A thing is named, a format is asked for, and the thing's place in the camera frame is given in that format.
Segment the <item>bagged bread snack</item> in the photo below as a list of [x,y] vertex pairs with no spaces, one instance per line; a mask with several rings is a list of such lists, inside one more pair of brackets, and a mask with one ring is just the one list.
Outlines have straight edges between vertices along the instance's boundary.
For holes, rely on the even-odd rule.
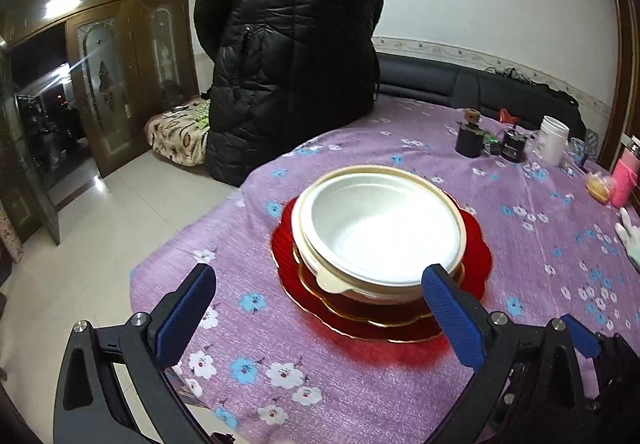
[[615,186],[615,180],[611,175],[603,175],[601,172],[589,172],[586,175],[586,190],[600,204],[610,202]]

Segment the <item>patterned cushion stool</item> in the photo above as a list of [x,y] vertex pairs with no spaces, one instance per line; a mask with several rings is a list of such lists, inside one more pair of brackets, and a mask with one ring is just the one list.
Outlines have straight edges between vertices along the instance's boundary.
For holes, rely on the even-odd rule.
[[200,96],[169,112],[152,117],[144,127],[151,148],[174,164],[198,167],[204,164],[209,100]]

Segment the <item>black leather sofa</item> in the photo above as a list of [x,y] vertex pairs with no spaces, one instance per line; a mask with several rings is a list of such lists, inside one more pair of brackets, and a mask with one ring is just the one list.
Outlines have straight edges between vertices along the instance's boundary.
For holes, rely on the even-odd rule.
[[537,130],[545,116],[560,120],[572,138],[587,128],[576,98],[530,81],[513,68],[478,70],[395,54],[378,54],[380,93],[449,108],[473,108],[497,120],[504,109],[522,128]]

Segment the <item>large red gold-rimmed plate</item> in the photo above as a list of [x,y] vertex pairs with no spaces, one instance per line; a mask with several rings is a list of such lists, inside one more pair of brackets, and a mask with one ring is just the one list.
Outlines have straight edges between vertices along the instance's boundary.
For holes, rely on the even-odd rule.
[[[330,312],[318,299],[307,292],[298,279],[298,265],[292,253],[293,246],[296,246],[292,230],[294,204],[294,200],[290,200],[285,204],[280,222],[271,236],[271,252],[273,260],[276,262],[280,284],[293,303],[304,312],[314,316],[326,328],[341,336],[355,340],[419,343],[435,338],[440,334],[439,324],[434,316],[428,320],[421,320],[405,327],[377,327],[367,323],[345,320],[343,317]],[[461,290],[472,294],[476,300],[480,301],[485,295],[486,282],[492,269],[492,255],[484,241],[480,223],[475,219],[475,216],[465,210],[461,210],[460,213],[462,214],[468,241],[466,242],[461,268],[454,274],[454,281]],[[374,303],[367,298],[360,299],[347,294],[344,294],[344,296],[358,301]],[[399,303],[383,302],[378,304]]]

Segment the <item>wooden glass door cabinet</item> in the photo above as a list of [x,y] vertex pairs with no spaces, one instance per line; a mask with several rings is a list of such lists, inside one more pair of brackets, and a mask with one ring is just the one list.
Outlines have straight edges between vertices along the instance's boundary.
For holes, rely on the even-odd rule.
[[189,0],[1,4],[1,201],[16,234],[60,234],[48,192],[67,119],[100,175],[148,148],[149,118],[194,96]]

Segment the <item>black motor device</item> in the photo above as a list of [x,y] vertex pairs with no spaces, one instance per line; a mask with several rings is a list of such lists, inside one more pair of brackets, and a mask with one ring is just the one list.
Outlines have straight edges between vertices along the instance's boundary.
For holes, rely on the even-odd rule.
[[500,156],[514,164],[520,164],[525,159],[527,140],[527,135],[518,132],[516,126],[505,130],[500,147]]

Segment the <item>red flower plate with sticker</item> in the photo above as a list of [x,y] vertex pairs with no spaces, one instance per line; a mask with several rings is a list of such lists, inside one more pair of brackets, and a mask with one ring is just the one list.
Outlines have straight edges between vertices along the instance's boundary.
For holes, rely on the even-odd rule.
[[423,299],[399,304],[377,304],[354,300],[344,294],[329,294],[319,287],[296,246],[293,246],[292,253],[298,265],[298,279],[305,290],[330,312],[345,320],[390,328],[409,326],[433,317],[431,309]]

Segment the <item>white work glove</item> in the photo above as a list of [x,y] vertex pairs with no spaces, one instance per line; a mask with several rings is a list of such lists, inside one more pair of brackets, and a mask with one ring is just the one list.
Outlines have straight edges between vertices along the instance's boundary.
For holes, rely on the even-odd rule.
[[628,260],[640,273],[640,230],[631,223],[631,218],[625,208],[618,210],[620,220],[615,224],[615,233],[622,243]]

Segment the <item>red plastic bag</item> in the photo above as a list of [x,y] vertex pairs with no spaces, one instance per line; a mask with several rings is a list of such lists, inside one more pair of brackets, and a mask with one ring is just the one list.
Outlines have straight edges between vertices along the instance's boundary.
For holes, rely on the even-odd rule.
[[517,124],[518,117],[512,116],[506,108],[501,108],[498,113],[498,120],[503,124]]

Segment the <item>green wrapped item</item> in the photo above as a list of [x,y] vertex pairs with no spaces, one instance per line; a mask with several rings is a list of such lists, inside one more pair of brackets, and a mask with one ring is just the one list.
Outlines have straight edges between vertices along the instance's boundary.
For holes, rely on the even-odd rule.
[[489,132],[486,132],[484,135],[483,146],[484,146],[484,152],[486,152],[487,155],[490,155],[490,156],[500,155],[500,152],[502,149],[502,143],[498,138],[496,138]]

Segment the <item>white plastic jar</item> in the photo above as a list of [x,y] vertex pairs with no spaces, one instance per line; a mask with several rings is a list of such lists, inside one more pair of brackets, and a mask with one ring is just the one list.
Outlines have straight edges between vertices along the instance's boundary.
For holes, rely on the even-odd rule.
[[560,120],[544,116],[534,143],[534,154],[549,166],[557,166],[567,145],[570,129]]

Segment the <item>person in black jacket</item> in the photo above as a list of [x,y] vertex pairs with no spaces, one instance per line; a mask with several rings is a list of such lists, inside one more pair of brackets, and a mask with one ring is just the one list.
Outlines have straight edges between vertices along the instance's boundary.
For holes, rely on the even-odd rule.
[[205,167],[240,186],[257,168],[373,108],[384,0],[195,0],[214,65]]

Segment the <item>purple floral tablecloth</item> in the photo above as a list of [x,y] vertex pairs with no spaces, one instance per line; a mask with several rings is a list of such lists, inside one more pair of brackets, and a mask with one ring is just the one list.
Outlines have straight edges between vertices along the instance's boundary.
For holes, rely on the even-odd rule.
[[420,443],[468,381],[419,301],[376,305],[327,294],[294,251],[295,199],[320,176],[376,164],[454,198],[468,230],[460,285],[486,308],[542,325],[570,314],[639,341],[639,276],[616,211],[579,172],[454,149],[462,112],[383,97],[370,116],[254,171],[212,212],[132,273],[147,311],[195,265],[212,303],[172,372],[186,398],[252,443]]

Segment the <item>black cylinder with wooden knob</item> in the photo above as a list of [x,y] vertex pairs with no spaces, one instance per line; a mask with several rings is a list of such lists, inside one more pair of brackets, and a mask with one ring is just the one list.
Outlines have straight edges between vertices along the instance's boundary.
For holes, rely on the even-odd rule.
[[485,131],[480,128],[480,112],[466,108],[463,121],[459,123],[459,131],[454,150],[466,158],[477,158],[484,149]]

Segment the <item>pink sleeved thermos bottle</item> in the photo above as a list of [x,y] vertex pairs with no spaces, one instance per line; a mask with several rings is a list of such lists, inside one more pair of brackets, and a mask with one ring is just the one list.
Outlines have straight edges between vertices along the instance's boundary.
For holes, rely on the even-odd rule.
[[639,139],[632,136],[624,146],[612,173],[614,181],[610,195],[610,203],[615,208],[626,206],[632,190],[636,187],[639,176]]

